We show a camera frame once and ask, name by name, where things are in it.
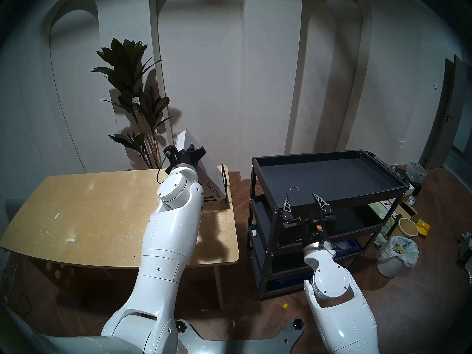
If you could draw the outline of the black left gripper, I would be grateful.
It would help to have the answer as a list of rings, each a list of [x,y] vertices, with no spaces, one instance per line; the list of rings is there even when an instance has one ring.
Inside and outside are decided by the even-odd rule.
[[[206,154],[204,147],[195,148],[194,144],[191,143],[187,149],[180,151],[174,145],[169,145],[163,150],[163,154],[167,160],[169,160],[169,166],[167,169],[173,169],[179,164],[187,164],[197,168],[198,161]]]

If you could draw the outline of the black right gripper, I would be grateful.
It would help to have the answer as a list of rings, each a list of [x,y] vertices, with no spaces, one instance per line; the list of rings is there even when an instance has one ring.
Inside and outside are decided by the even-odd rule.
[[[327,226],[330,228],[336,221],[336,217],[330,204],[315,193],[312,193],[317,202],[320,212],[311,213],[308,218],[294,217],[291,211],[288,194],[283,204],[283,228],[282,243],[294,244],[312,244],[324,242],[326,239]]]

